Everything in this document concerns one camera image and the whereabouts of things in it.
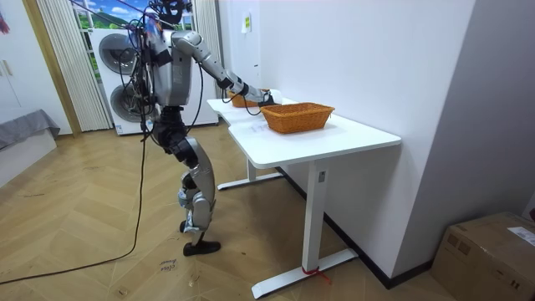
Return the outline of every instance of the humanoid robot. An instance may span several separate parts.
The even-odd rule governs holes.
[[[179,23],[182,9],[189,3],[162,0],[158,18],[168,23]],[[150,55],[151,64],[145,64],[151,76],[138,76],[137,80],[149,81],[154,87],[154,102],[160,106],[153,136],[167,154],[174,155],[189,171],[181,177],[182,188],[178,198],[186,209],[186,220],[181,232],[192,232],[191,242],[184,246],[184,255],[213,253],[221,248],[219,242],[203,240],[216,204],[214,173],[210,159],[195,138],[187,136],[187,128],[181,119],[182,106],[187,105],[191,85],[191,58],[215,79],[221,89],[229,89],[243,95],[259,106],[274,105],[270,91],[254,88],[225,70],[214,59],[201,35],[194,31],[163,33],[161,28],[145,35],[140,41],[140,57]]]

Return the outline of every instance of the white cabinet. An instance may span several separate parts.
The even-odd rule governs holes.
[[[9,72],[3,67],[3,61],[0,60],[0,110],[20,107],[17,96],[9,83],[9,76]]]

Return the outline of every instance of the stacked washer dryer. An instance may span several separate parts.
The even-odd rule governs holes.
[[[104,86],[104,93],[110,107],[115,130],[119,135],[140,133],[141,116],[132,100],[133,89],[131,85],[124,89],[123,82],[130,81],[130,74],[134,68],[134,50],[125,50],[130,47],[130,39],[126,29],[90,29],[89,39],[93,45],[94,57],[99,67],[100,78]],[[182,120],[190,125],[195,119],[201,93],[201,76],[196,65],[192,67],[191,91],[188,105],[182,111]],[[204,91],[203,104],[196,125],[216,124],[217,115],[206,104],[207,99],[215,99],[214,80],[203,72]],[[149,116],[146,116],[149,129],[152,127]]]

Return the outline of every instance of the table leg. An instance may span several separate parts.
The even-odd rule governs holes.
[[[265,180],[270,180],[270,179],[277,179],[283,176],[283,174],[281,174],[280,172],[274,172],[272,174],[268,174],[264,176],[257,176],[257,169],[252,165],[252,163],[248,160],[248,158],[246,158],[246,166],[247,166],[247,179],[219,184],[217,186],[217,189],[221,191],[221,190],[225,190],[231,187],[245,186],[251,183],[257,183],[260,181],[265,181]]]
[[[267,293],[312,276],[304,273],[303,269],[307,272],[316,269],[323,271],[357,257],[355,251],[345,249],[326,258],[319,259],[328,177],[329,166],[326,161],[311,161],[309,163],[302,267],[255,284],[251,288],[254,298],[260,298]]]

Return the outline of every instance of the brown basket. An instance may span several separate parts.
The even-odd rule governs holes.
[[[323,129],[333,107],[314,103],[269,105],[260,108],[269,128],[281,134]]]
[[[235,93],[233,93],[232,91],[227,91],[228,93],[228,97],[230,97],[232,99],[232,105],[237,107],[237,108],[245,108],[245,102],[247,102],[247,107],[253,107],[253,106],[258,106],[258,103],[254,102],[254,101],[250,101],[250,100],[245,100],[243,98],[242,95],[238,95],[236,97],[234,97],[234,95],[236,95]]]

